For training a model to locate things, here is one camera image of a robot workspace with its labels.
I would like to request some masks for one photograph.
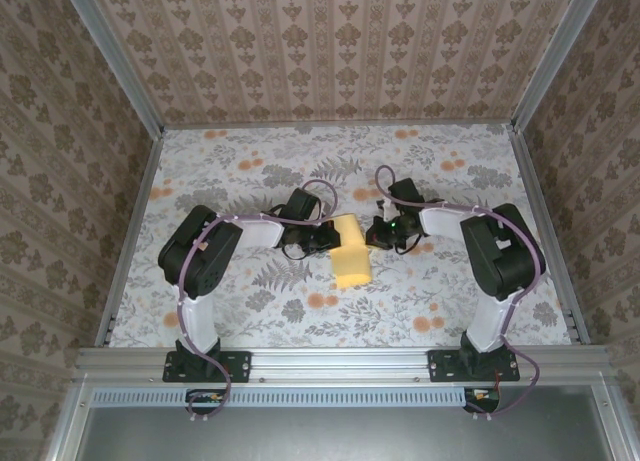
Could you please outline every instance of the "patterned wallpaper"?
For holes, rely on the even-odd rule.
[[[570,0],[97,0],[171,126],[509,118]]]
[[[600,0],[526,137],[593,341],[640,421],[640,0]]]
[[[55,427],[149,148],[69,0],[0,0],[0,459]]]

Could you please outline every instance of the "black mounting bracket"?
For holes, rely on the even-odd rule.
[[[490,353],[479,353],[462,334],[459,349],[427,351],[429,377],[432,383],[481,381],[520,381],[516,355],[506,346]]]
[[[234,383],[248,383],[251,374],[251,351],[221,351],[220,340],[207,356],[226,369]],[[215,366],[176,341],[176,350],[167,353],[162,380],[165,383],[224,383]]]

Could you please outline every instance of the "purple cable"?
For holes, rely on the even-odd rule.
[[[202,359],[204,359],[205,361],[213,364],[224,376],[224,380],[226,383],[226,389],[225,389],[225,393],[224,396],[222,397],[222,400],[220,401],[220,404],[208,415],[204,415],[204,416],[200,416],[197,415],[196,413],[193,412],[192,409],[192,405],[193,402],[196,398],[198,397],[202,397],[205,394],[208,393],[195,393],[192,397],[191,400],[189,401],[189,405],[187,406],[187,410],[189,411],[189,414],[191,414],[191,419],[195,419],[196,417],[200,416],[203,419],[207,419],[209,416],[213,417],[216,414],[218,414],[222,408],[224,407],[224,405],[227,403],[227,401],[229,400],[229,396],[231,395],[231,377],[229,376],[229,373],[227,372],[226,369],[224,369],[224,367],[218,362],[216,361],[214,358],[207,356],[205,353],[203,353],[202,351],[200,351],[197,346],[193,343],[193,341],[191,340],[191,338],[189,337],[189,333],[187,332],[187,326],[186,323],[184,321],[184,315],[182,313],[183,310],[183,306],[184,306],[184,300],[187,297],[187,294],[184,291],[184,281],[185,278],[187,276],[187,270],[189,268],[189,265],[191,264],[191,261],[193,260],[193,257],[195,256],[196,251],[198,250],[198,247],[200,246],[200,244],[205,240],[205,238],[209,235],[209,233],[213,230],[213,228],[215,228],[218,224],[220,224],[223,221],[231,221],[231,220],[246,220],[246,221],[254,221],[254,220],[267,220],[267,221],[275,221],[275,222],[284,222],[284,223],[288,223],[288,224],[296,224],[296,225],[300,225],[300,226],[313,226],[313,225],[318,225],[318,224],[322,224],[325,221],[328,221],[329,219],[331,219],[331,217],[333,216],[333,213],[335,212],[336,208],[338,207],[338,192],[336,191],[336,189],[333,187],[333,185],[331,183],[328,183],[327,181],[323,180],[323,179],[312,179],[310,181],[307,181],[302,187],[303,189],[308,186],[311,183],[321,183],[324,184],[326,186],[328,186],[331,190],[331,193],[333,194],[333,204],[331,206],[331,209],[329,210],[329,213],[321,218],[315,219],[313,221],[295,221],[295,220],[291,220],[291,219],[283,219],[283,218],[278,218],[277,216],[270,216],[267,214],[246,214],[246,215],[231,215],[231,214],[227,214],[227,215],[223,215],[223,216],[218,216],[216,219],[214,219],[206,228],[204,228],[202,230],[202,233],[200,233],[200,236],[198,236],[198,238],[194,241],[193,246],[191,247],[191,249],[189,250],[189,253],[187,253],[187,256],[184,260],[184,263],[182,264],[182,268],[180,269],[180,276],[178,278],[178,322],[180,324],[180,330],[182,331],[182,335],[184,337],[184,340],[186,341],[187,345],[189,346],[189,348],[191,349],[191,351],[200,356]]]
[[[504,345],[507,347],[507,349],[510,349],[516,355],[526,359],[533,366],[533,368],[535,370],[535,374],[531,378],[531,384],[529,384],[529,386],[527,386],[527,388],[524,390],[524,392],[520,395],[520,397],[516,401],[514,401],[511,405],[507,406],[506,408],[500,409],[500,410],[492,413],[491,416],[495,416],[497,414],[505,413],[505,412],[511,410],[513,407],[515,407],[518,404],[520,404],[520,402],[522,402],[524,400],[524,398],[529,395],[531,390],[534,388],[534,386],[538,382],[538,379],[540,378],[540,366],[538,366],[538,364],[533,359],[531,359],[529,356],[527,356],[526,354],[522,353],[521,351],[519,351],[519,350],[515,349],[513,346],[511,346],[509,344],[509,342],[507,341],[507,338],[506,338],[507,329],[509,327],[509,323],[511,322],[511,318],[513,318],[513,314],[514,314],[514,312],[516,310],[516,307],[518,306],[518,304],[520,304],[520,301],[522,300],[522,298],[524,298],[527,294],[529,294],[536,287],[538,282],[540,281],[540,276],[542,274],[541,273],[541,264],[542,263],[541,263],[540,257],[538,256],[538,252],[535,249],[535,246],[533,245],[531,240],[524,234],[524,232],[520,228],[518,228],[513,222],[511,222],[510,220],[508,220],[504,216],[501,216],[498,213],[494,213],[490,209],[482,208],[480,206],[470,207],[470,206],[464,206],[464,205],[460,205],[460,204],[451,204],[451,203],[447,203],[447,202],[440,202],[440,203],[411,203],[411,202],[408,202],[408,201],[403,201],[401,199],[395,198],[394,196],[391,196],[380,185],[380,180],[379,180],[380,171],[382,171],[383,169],[386,169],[386,170],[389,171],[389,173],[391,173],[392,182],[395,183],[395,181],[396,181],[396,175],[395,175],[393,169],[391,168],[391,166],[383,164],[381,166],[378,166],[378,169],[376,169],[376,172],[375,172],[375,175],[374,175],[374,180],[375,180],[375,183],[376,183],[376,187],[378,188],[380,193],[382,193],[383,196],[385,196],[386,198],[390,199],[394,203],[402,204],[402,205],[405,205],[405,206],[414,206],[414,207],[418,207],[418,208],[448,208],[448,209],[453,209],[455,211],[479,213],[479,214],[484,214],[486,216],[490,216],[490,217],[496,219],[497,221],[501,222],[505,226],[507,226],[509,229],[511,229],[516,234],[516,236],[518,236],[522,240],[522,242],[525,244],[525,246],[529,250],[529,253],[531,254],[531,257],[534,260],[533,264],[534,264],[535,274],[533,276],[533,281],[531,281],[531,284],[529,284],[529,286],[527,286],[524,289],[524,291],[522,291],[521,293],[517,294],[513,298],[513,300],[511,301],[511,304],[509,305],[509,311],[507,311],[507,315],[505,316],[504,322],[502,323],[502,326],[500,328],[500,339],[504,343]],[[478,411],[480,411],[480,412],[484,413],[485,415],[489,416],[489,413],[485,413],[478,406],[475,406],[475,405],[473,405],[471,403],[469,403],[469,405],[471,407],[473,407],[474,409],[477,409]]]

